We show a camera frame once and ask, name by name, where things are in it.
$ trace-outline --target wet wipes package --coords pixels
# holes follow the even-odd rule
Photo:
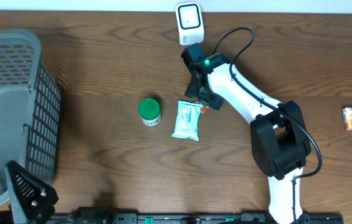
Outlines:
[[[176,138],[190,138],[198,141],[198,118],[203,105],[178,101],[176,127],[171,135]]]

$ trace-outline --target white wall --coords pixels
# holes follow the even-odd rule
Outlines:
[[[0,0],[0,9],[164,11],[178,0]],[[352,13],[352,0],[195,0],[204,12]]]

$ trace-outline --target gray plastic basket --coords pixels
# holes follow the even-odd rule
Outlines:
[[[33,33],[0,30],[0,205],[9,200],[4,165],[10,160],[54,181],[60,93],[40,55]]]

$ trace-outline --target wooden table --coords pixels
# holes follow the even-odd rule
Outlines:
[[[302,180],[309,212],[340,212],[352,223],[352,15],[204,13],[211,52],[228,31],[256,30],[237,68],[283,102],[296,101],[323,154]],[[249,126],[228,103],[199,120],[199,142],[172,138],[178,100],[191,75],[180,59],[174,13],[0,11],[0,29],[33,31],[42,59],[65,89],[57,178],[58,212],[115,206],[140,212],[241,212],[269,205]],[[219,50],[232,57],[250,39],[235,33]],[[138,103],[159,99],[162,120],[147,127]],[[308,156],[306,172],[316,167]]]

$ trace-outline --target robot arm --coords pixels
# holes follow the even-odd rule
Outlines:
[[[266,102],[271,105],[278,107],[277,105],[281,102],[274,98],[271,98],[261,92],[256,86],[251,84],[246,78],[244,78],[233,65],[232,71],[235,74],[235,78],[244,84],[250,91],[256,95],[264,98]],[[272,112],[272,110],[264,105],[261,105],[255,98],[244,91],[232,78],[229,73],[229,64],[225,63],[217,68],[213,69],[213,72],[207,75],[208,84],[211,90],[222,96],[227,100],[250,124],[256,119],[259,114],[266,115]],[[269,178],[270,187],[270,206],[269,212],[277,223],[291,223],[293,222],[293,211],[292,211],[292,178],[296,175],[300,175],[303,172],[303,168],[296,168],[289,172],[282,180],[277,180],[275,177]],[[295,214],[299,217],[303,211],[300,207],[299,202],[299,186],[300,179],[297,180],[297,194],[295,197]]]
[[[269,212],[277,223],[293,222],[292,179],[302,174],[306,156],[311,152],[307,137],[282,116],[261,105],[233,80],[229,73],[230,61],[223,54],[206,56],[198,44],[194,44],[181,54],[181,58],[191,72],[192,79],[186,96],[196,97],[202,103],[219,110],[222,101],[227,100],[250,124],[252,154],[259,168],[269,177]],[[233,65],[234,78],[267,103],[282,110],[304,124],[298,105],[292,101],[282,104],[261,92]],[[274,129],[285,127],[285,131],[275,135]],[[300,217],[300,181],[297,180],[295,215]]]

